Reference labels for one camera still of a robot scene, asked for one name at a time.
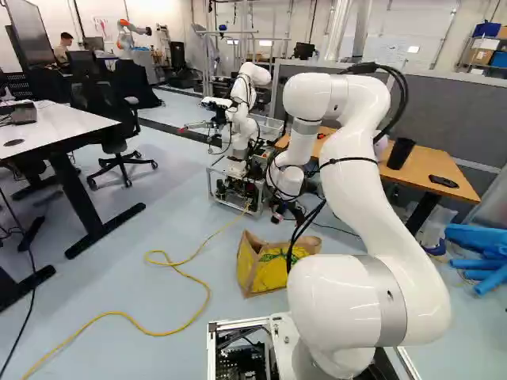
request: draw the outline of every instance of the yellow cable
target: yellow cable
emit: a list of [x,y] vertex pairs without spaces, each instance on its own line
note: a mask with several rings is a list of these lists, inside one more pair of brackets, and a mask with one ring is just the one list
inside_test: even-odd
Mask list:
[[[204,248],[204,246],[211,239],[213,239],[216,235],[222,233],[224,230],[226,230],[227,228],[229,228],[230,226],[232,226],[233,224],[235,224],[248,211],[249,205],[250,205],[250,202],[248,202],[245,205],[245,208],[243,209],[242,213],[240,215],[238,215],[236,218],[234,218],[234,220],[232,222],[226,224],[225,226],[223,226],[222,228],[220,228],[219,230],[217,230],[215,233],[213,233],[210,237],[208,237],[203,242],[203,244],[200,245],[200,247],[197,249],[197,251],[191,257],[189,257],[188,259],[185,259],[185,260],[177,262],[177,263],[173,263],[171,261],[171,259],[169,258],[169,255],[166,252],[164,252],[164,251],[162,251],[160,249],[155,249],[155,250],[152,250],[152,251],[148,251],[148,252],[146,252],[144,254],[144,260],[147,261],[148,263],[152,263],[152,264],[156,264],[156,265],[161,265],[161,266],[164,266],[164,267],[171,267],[176,272],[178,272],[180,275],[182,275],[182,276],[184,276],[184,277],[186,277],[188,279],[191,279],[191,280],[193,280],[193,281],[195,281],[197,283],[200,283],[206,289],[206,300],[204,301],[203,305],[198,309],[198,311],[195,314],[193,314],[192,318],[190,318],[181,327],[179,327],[179,328],[177,328],[175,330],[170,330],[170,331],[166,331],[166,332],[152,332],[150,330],[145,329],[133,317],[131,317],[127,313],[124,313],[123,311],[107,311],[105,313],[102,313],[102,314],[96,316],[91,321],[87,322],[77,332],[75,332],[74,334],[72,334],[71,336],[69,336],[68,338],[66,338],[61,344],[59,344],[58,346],[56,346],[56,348],[53,348],[50,352],[48,352],[46,355],[44,355],[37,363],[35,363],[28,370],[28,372],[26,374],[23,375],[22,380],[26,380],[27,378],[29,378],[30,376],[32,376],[40,368],[40,366],[42,366],[42,364],[44,364],[44,362],[46,360],[48,360],[49,358],[51,358],[57,351],[59,351],[60,349],[64,348],[70,342],[72,342],[74,339],[76,339],[78,336],[80,336],[81,333],[83,333],[86,329],[88,329],[93,323],[95,323],[96,321],[98,321],[99,319],[101,319],[103,317],[107,317],[108,315],[119,315],[121,317],[127,318],[138,330],[140,330],[141,332],[143,332],[143,333],[145,333],[146,335],[149,335],[149,336],[169,336],[169,335],[173,335],[173,334],[179,333],[180,331],[182,331],[182,330],[186,329],[187,327],[189,327],[200,316],[200,314],[204,311],[204,309],[206,309],[206,306],[209,303],[209,299],[212,296],[212,289],[204,281],[201,281],[200,279],[198,279],[198,278],[196,278],[196,277],[194,277],[192,275],[189,275],[188,273],[184,273],[183,271],[181,271],[177,267],[179,265],[183,265],[183,264],[188,263],[189,261],[191,261],[195,256],[197,256],[200,253],[200,251]],[[152,253],[161,253],[161,254],[163,254],[165,256],[165,258],[166,258],[166,262],[152,260],[150,258],[150,255]]]

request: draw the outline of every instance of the yellow bag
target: yellow bag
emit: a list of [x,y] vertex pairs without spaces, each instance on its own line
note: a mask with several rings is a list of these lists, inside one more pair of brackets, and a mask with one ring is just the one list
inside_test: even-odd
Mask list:
[[[268,243],[247,230],[238,247],[236,273],[245,297],[262,295],[287,285],[286,256],[289,242]],[[297,260],[320,252],[322,240],[302,236],[292,248],[292,265]]]

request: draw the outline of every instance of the floor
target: floor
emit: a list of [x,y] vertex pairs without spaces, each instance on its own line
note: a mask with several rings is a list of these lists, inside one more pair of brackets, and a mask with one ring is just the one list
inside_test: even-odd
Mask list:
[[[197,98],[159,91],[166,108],[146,110],[144,118],[180,126],[197,114]],[[55,188],[21,202],[12,202],[21,221],[28,225],[37,216],[47,220],[32,245],[37,267],[53,264],[57,275],[38,288],[36,305],[5,379],[20,378],[40,357],[65,340],[89,319],[108,310],[130,313],[147,329],[161,332],[175,329],[195,313],[204,301],[201,285],[179,276],[170,268],[143,262],[151,249],[164,249],[171,259],[182,260],[237,211],[208,199],[205,167],[210,162],[206,146],[144,127],[128,142],[147,158],[159,163],[135,167],[133,187],[123,188],[119,176],[110,173],[99,178],[98,191],[90,192],[103,220],[110,219],[134,203],[147,209],[102,239],[74,260],[63,250],[78,240],[84,229],[65,197],[48,207],[33,203]],[[75,152],[82,177],[97,170],[99,146],[86,146]],[[0,171],[0,186],[12,194],[25,183],[14,182],[9,172]],[[312,208],[318,199],[305,196],[301,202]],[[121,317],[107,317],[86,330],[73,344],[55,356],[34,379],[163,379],[206,378],[206,326],[208,321],[241,317],[260,317],[288,309],[285,291],[244,299],[235,278],[235,255],[244,229],[267,241],[285,241],[293,222],[275,226],[265,212],[260,219],[244,217],[182,270],[207,282],[212,291],[208,308],[195,324],[173,336],[153,338],[143,335]],[[348,230],[325,208],[319,224]],[[0,223],[12,226],[7,212]],[[323,240],[323,253],[358,254],[364,252],[360,239],[330,228],[312,226],[309,234]],[[5,240],[0,249],[0,265],[16,279],[30,274],[28,257],[17,253],[19,237]],[[505,289],[485,298],[471,296],[456,271],[436,262],[452,295],[454,321],[444,338],[419,348],[408,348],[421,378],[505,378],[507,363],[507,318]],[[0,313],[0,358],[5,358],[25,317],[29,298]]]

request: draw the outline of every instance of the white desk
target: white desk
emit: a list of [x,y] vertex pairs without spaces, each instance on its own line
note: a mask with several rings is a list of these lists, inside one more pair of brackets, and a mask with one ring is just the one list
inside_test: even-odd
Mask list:
[[[118,124],[52,101],[37,101],[36,107],[35,123],[0,127],[0,160]],[[15,139],[24,142],[5,146]]]
[[[137,203],[115,218],[103,223],[79,179],[76,168],[67,156],[70,150],[100,141],[100,136],[95,134],[92,139],[88,140],[86,136],[101,129],[113,127],[119,124],[118,121],[79,111],[52,101],[36,102],[36,107],[38,109],[35,123],[9,124],[0,127],[0,159],[12,158],[15,160],[16,156],[22,155],[27,161],[32,159],[34,161],[40,159],[50,161],[55,170],[56,179],[62,185],[65,195],[87,232],[84,238],[65,252],[68,259],[73,259],[134,215],[140,213],[146,208],[146,205]],[[16,145],[6,146],[6,143],[17,139],[22,141]],[[0,268],[0,283],[3,284],[0,293],[0,311],[15,303],[54,274],[55,269],[48,265],[20,283],[16,283]]]

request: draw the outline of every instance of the chair wheel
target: chair wheel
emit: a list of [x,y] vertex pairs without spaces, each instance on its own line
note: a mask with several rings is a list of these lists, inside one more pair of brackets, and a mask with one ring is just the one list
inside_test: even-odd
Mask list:
[[93,178],[87,178],[86,182],[88,182],[88,186],[90,187],[90,189],[92,191],[95,192],[98,190],[97,182],[95,182],[95,180]]

